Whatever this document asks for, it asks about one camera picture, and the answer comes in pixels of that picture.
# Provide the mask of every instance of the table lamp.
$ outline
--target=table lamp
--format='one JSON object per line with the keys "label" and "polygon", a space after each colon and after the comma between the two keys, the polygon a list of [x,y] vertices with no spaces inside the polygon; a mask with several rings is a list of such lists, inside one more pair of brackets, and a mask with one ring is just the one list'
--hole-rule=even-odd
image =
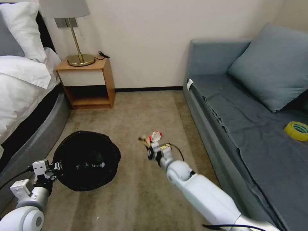
{"label": "table lamp", "polygon": [[95,57],[80,52],[70,18],[84,17],[90,14],[85,0],[39,0],[41,14],[47,18],[67,18],[78,51],[77,55],[68,56],[71,66],[86,66],[95,62]]}

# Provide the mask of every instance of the black baseboard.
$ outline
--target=black baseboard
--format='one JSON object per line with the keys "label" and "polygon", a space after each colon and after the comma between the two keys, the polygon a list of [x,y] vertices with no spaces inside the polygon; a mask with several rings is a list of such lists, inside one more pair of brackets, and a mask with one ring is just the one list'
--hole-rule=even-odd
{"label": "black baseboard", "polygon": [[183,86],[174,87],[149,87],[149,88],[116,88],[115,92],[129,92],[129,91],[159,91],[159,90],[182,90]]}

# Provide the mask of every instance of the nightstand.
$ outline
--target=nightstand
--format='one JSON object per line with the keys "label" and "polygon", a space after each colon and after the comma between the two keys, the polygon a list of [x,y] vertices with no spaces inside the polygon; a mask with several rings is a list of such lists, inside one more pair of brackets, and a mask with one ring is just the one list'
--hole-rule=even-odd
{"label": "nightstand", "polygon": [[74,110],[113,107],[115,87],[109,59],[96,59],[83,67],[70,66],[65,59],[56,71]]}

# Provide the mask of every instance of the sofa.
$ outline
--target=sofa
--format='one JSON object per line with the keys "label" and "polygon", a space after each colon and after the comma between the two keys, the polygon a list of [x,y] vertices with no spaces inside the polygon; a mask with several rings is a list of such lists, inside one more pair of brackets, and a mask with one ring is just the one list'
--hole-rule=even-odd
{"label": "sofa", "polygon": [[221,188],[246,216],[280,230],[304,230],[308,148],[284,127],[308,124],[307,92],[270,111],[229,69],[249,40],[191,41],[183,92]]}

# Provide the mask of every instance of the beige carpet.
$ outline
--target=beige carpet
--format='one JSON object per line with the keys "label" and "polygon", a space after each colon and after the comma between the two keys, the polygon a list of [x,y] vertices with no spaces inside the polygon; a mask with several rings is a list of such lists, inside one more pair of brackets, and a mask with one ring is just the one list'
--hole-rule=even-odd
{"label": "beige carpet", "polygon": [[[218,185],[182,91],[117,93],[113,109],[72,111],[48,159],[78,130],[106,134],[118,146],[117,175],[90,192],[73,192],[55,182],[44,231],[204,230],[206,221],[137,141],[139,135],[161,131],[162,142],[177,145],[192,169]],[[180,159],[176,150],[173,155]]]}

